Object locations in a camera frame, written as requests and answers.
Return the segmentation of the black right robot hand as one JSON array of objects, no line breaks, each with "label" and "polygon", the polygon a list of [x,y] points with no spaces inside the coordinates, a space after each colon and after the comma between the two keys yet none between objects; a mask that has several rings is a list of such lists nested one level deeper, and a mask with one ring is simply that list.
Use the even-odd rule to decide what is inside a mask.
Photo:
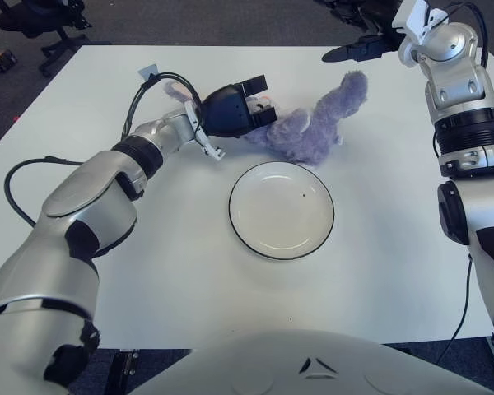
[{"label": "black right robot hand", "polygon": [[322,56],[324,63],[347,60],[356,62],[381,58],[384,53],[397,52],[404,35],[393,27],[392,21],[401,1],[317,1],[330,14],[346,25],[361,30],[356,42],[331,49]]}]

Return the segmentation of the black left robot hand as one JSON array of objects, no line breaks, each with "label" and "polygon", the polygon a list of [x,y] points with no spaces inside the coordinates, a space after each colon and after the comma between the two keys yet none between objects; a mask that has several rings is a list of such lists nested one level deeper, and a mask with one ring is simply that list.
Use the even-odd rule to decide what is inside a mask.
[{"label": "black left robot hand", "polygon": [[241,137],[277,120],[271,105],[250,109],[247,99],[268,89],[264,75],[223,86],[202,102],[203,131],[215,137]]}]

